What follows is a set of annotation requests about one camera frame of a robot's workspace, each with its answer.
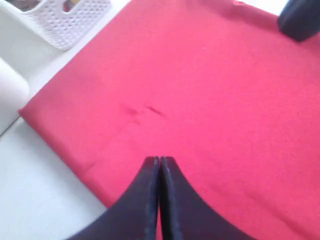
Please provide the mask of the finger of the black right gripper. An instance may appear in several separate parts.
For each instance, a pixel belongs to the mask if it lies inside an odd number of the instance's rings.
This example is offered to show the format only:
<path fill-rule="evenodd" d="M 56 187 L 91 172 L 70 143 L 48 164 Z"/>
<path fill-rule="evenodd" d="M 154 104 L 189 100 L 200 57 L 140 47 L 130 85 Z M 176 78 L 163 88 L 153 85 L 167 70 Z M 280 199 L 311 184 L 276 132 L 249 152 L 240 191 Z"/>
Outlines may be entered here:
<path fill-rule="evenodd" d="M 320 1 L 289 0 L 278 16 L 279 31 L 297 42 L 320 32 Z"/>

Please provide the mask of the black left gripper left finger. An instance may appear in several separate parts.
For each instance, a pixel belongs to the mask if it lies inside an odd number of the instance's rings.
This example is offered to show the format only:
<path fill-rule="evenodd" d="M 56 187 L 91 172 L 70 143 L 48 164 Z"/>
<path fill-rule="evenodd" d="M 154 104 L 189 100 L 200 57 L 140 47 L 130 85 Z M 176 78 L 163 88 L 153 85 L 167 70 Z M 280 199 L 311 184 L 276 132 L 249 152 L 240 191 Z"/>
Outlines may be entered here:
<path fill-rule="evenodd" d="M 70 240 L 154 240 L 160 161 L 147 157 L 120 198 Z"/>

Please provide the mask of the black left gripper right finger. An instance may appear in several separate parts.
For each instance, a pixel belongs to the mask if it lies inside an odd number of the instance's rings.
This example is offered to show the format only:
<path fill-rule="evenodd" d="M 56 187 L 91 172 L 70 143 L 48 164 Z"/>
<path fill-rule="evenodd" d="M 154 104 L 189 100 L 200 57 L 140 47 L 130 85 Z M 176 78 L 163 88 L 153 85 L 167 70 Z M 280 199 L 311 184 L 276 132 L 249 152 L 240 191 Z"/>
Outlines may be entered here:
<path fill-rule="evenodd" d="M 199 196 L 173 157 L 160 160 L 159 209 L 164 240 L 252 239 Z"/>

